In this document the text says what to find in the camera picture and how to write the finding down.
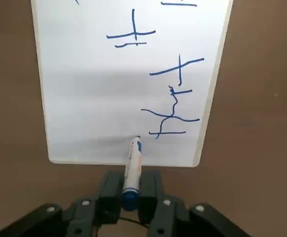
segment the brown surface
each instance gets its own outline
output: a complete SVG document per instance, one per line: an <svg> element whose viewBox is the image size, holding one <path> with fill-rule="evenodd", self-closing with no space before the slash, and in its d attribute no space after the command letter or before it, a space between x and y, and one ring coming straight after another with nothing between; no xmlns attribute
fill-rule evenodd
<svg viewBox="0 0 287 237"><path fill-rule="evenodd" d="M109 168L121 169L48 161L30 1L0 0L0 228L94 192ZM287 0L234 0L201 164L161 170L187 204L209 202L257 237L287 236Z"/></svg>

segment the metal screw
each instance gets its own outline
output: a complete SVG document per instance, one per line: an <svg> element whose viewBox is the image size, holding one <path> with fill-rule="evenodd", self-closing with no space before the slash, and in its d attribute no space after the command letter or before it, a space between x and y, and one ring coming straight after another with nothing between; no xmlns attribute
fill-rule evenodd
<svg viewBox="0 0 287 237"><path fill-rule="evenodd" d="M166 199L163 201L163 203L166 204L167 206L169 206L171 204L171 201Z"/></svg>
<svg viewBox="0 0 287 237"><path fill-rule="evenodd" d="M49 208L47 208L47 212L53 212L56 208L54 208L53 206L50 206Z"/></svg>
<svg viewBox="0 0 287 237"><path fill-rule="evenodd" d="M89 200L84 200L83 202L82 202L82 205L83 206L87 206L87 205L89 205L90 204L90 201Z"/></svg>
<svg viewBox="0 0 287 237"><path fill-rule="evenodd" d="M200 212L203 212L205 210L204 207L201 205L196 206L195 209L200 211Z"/></svg>

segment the handwritten mark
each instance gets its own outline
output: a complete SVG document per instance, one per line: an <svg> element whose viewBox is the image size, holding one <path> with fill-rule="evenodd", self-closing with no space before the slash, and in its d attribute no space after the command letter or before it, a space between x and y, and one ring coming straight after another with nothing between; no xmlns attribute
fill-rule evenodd
<svg viewBox="0 0 287 237"><path fill-rule="evenodd" d="M159 116L159 117L163 117L164 119L161 120L160 122L160 129L159 129L159 132L150 132L149 131L149 134L150 135L157 135L156 139L159 138L160 135L162 134L184 134L186 133L186 131L182 131L182 132L163 132L162 131L162 128L163 128L163 123L168 120L168 119L179 119L181 121L184 121L184 122L196 122L196 121L199 121L200 119L183 119L179 116L175 116L175 108L176 108L176 105L179 103L177 97L175 95L178 95L178 94L186 94L186 93L191 93L193 90L185 90L185 91L174 91L173 87L169 86L170 88L170 92L171 92L171 96L175 99L175 102L174 104L172 105L172 113L170 115L162 115L162 114L159 114L157 112L154 112L152 110L147 110L147 109L141 109L141 111L147 111L147 112L150 112L156 116Z"/></svg>
<svg viewBox="0 0 287 237"><path fill-rule="evenodd" d="M204 60L205 60L204 58L199 58L199 59L190 60L190 61L187 61L186 63L181 64L181 57L179 55L179 65L178 66L170 68L170 69L167 69L167 70L164 70L164 71L156 72L156 73L149 73L149 75L150 76L156 76L156 75L168 73L168 72L171 72L171 71L174 71L174 70L178 69L179 70L179 86L181 86L182 85L182 71L181 71L181 69L183 67L187 66L188 64L197 63L197 62L201 62L201 61L204 61Z"/></svg>
<svg viewBox="0 0 287 237"><path fill-rule="evenodd" d="M146 35L151 35L156 33L156 31L149 31L149 32L137 32L136 29L136 23L135 23L135 9L132 9L132 24L133 24L133 31L127 34L122 34L122 35L115 35L115 36L109 36L106 35L107 39L116 39L116 38L123 38L123 37L128 37L128 36L134 36L135 37L135 41L137 41L138 36L146 36ZM135 44L136 46L138 46L139 44L146 44L146 42L141 42L141 43L126 43L126 44L122 44L122 45L115 45L116 48L123 48L126 47L128 45L133 45Z"/></svg>
<svg viewBox="0 0 287 237"><path fill-rule="evenodd" d="M196 4L189 4L189 3L171 3L171 2L161 2L164 6L197 6Z"/></svg>
<svg viewBox="0 0 287 237"><path fill-rule="evenodd" d="M126 47L128 45L133 45L133 44L138 46L138 44L147 44L147 42L125 43L125 44L122 44L122 45L114 45L114 46L115 46L115 48L123 48L123 47Z"/></svg>

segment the white board surface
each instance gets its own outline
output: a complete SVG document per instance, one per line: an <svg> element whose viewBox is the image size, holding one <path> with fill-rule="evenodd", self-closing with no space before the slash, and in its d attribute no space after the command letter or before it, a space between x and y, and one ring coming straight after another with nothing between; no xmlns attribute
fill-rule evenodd
<svg viewBox="0 0 287 237"><path fill-rule="evenodd" d="M32 0L49 159L200 161L232 0Z"/></svg>

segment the marker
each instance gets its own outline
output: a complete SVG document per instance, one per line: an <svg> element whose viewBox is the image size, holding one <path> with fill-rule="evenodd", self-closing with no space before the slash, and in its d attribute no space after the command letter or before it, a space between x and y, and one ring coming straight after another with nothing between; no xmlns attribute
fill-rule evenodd
<svg viewBox="0 0 287 237"><path fill-rule="evenodd" d="M125 169L125 179L122 193L122 207L125 211L137 209L139 180L142 172L142 142L139 136L132 140L129 150L129 160Z"/></svg>

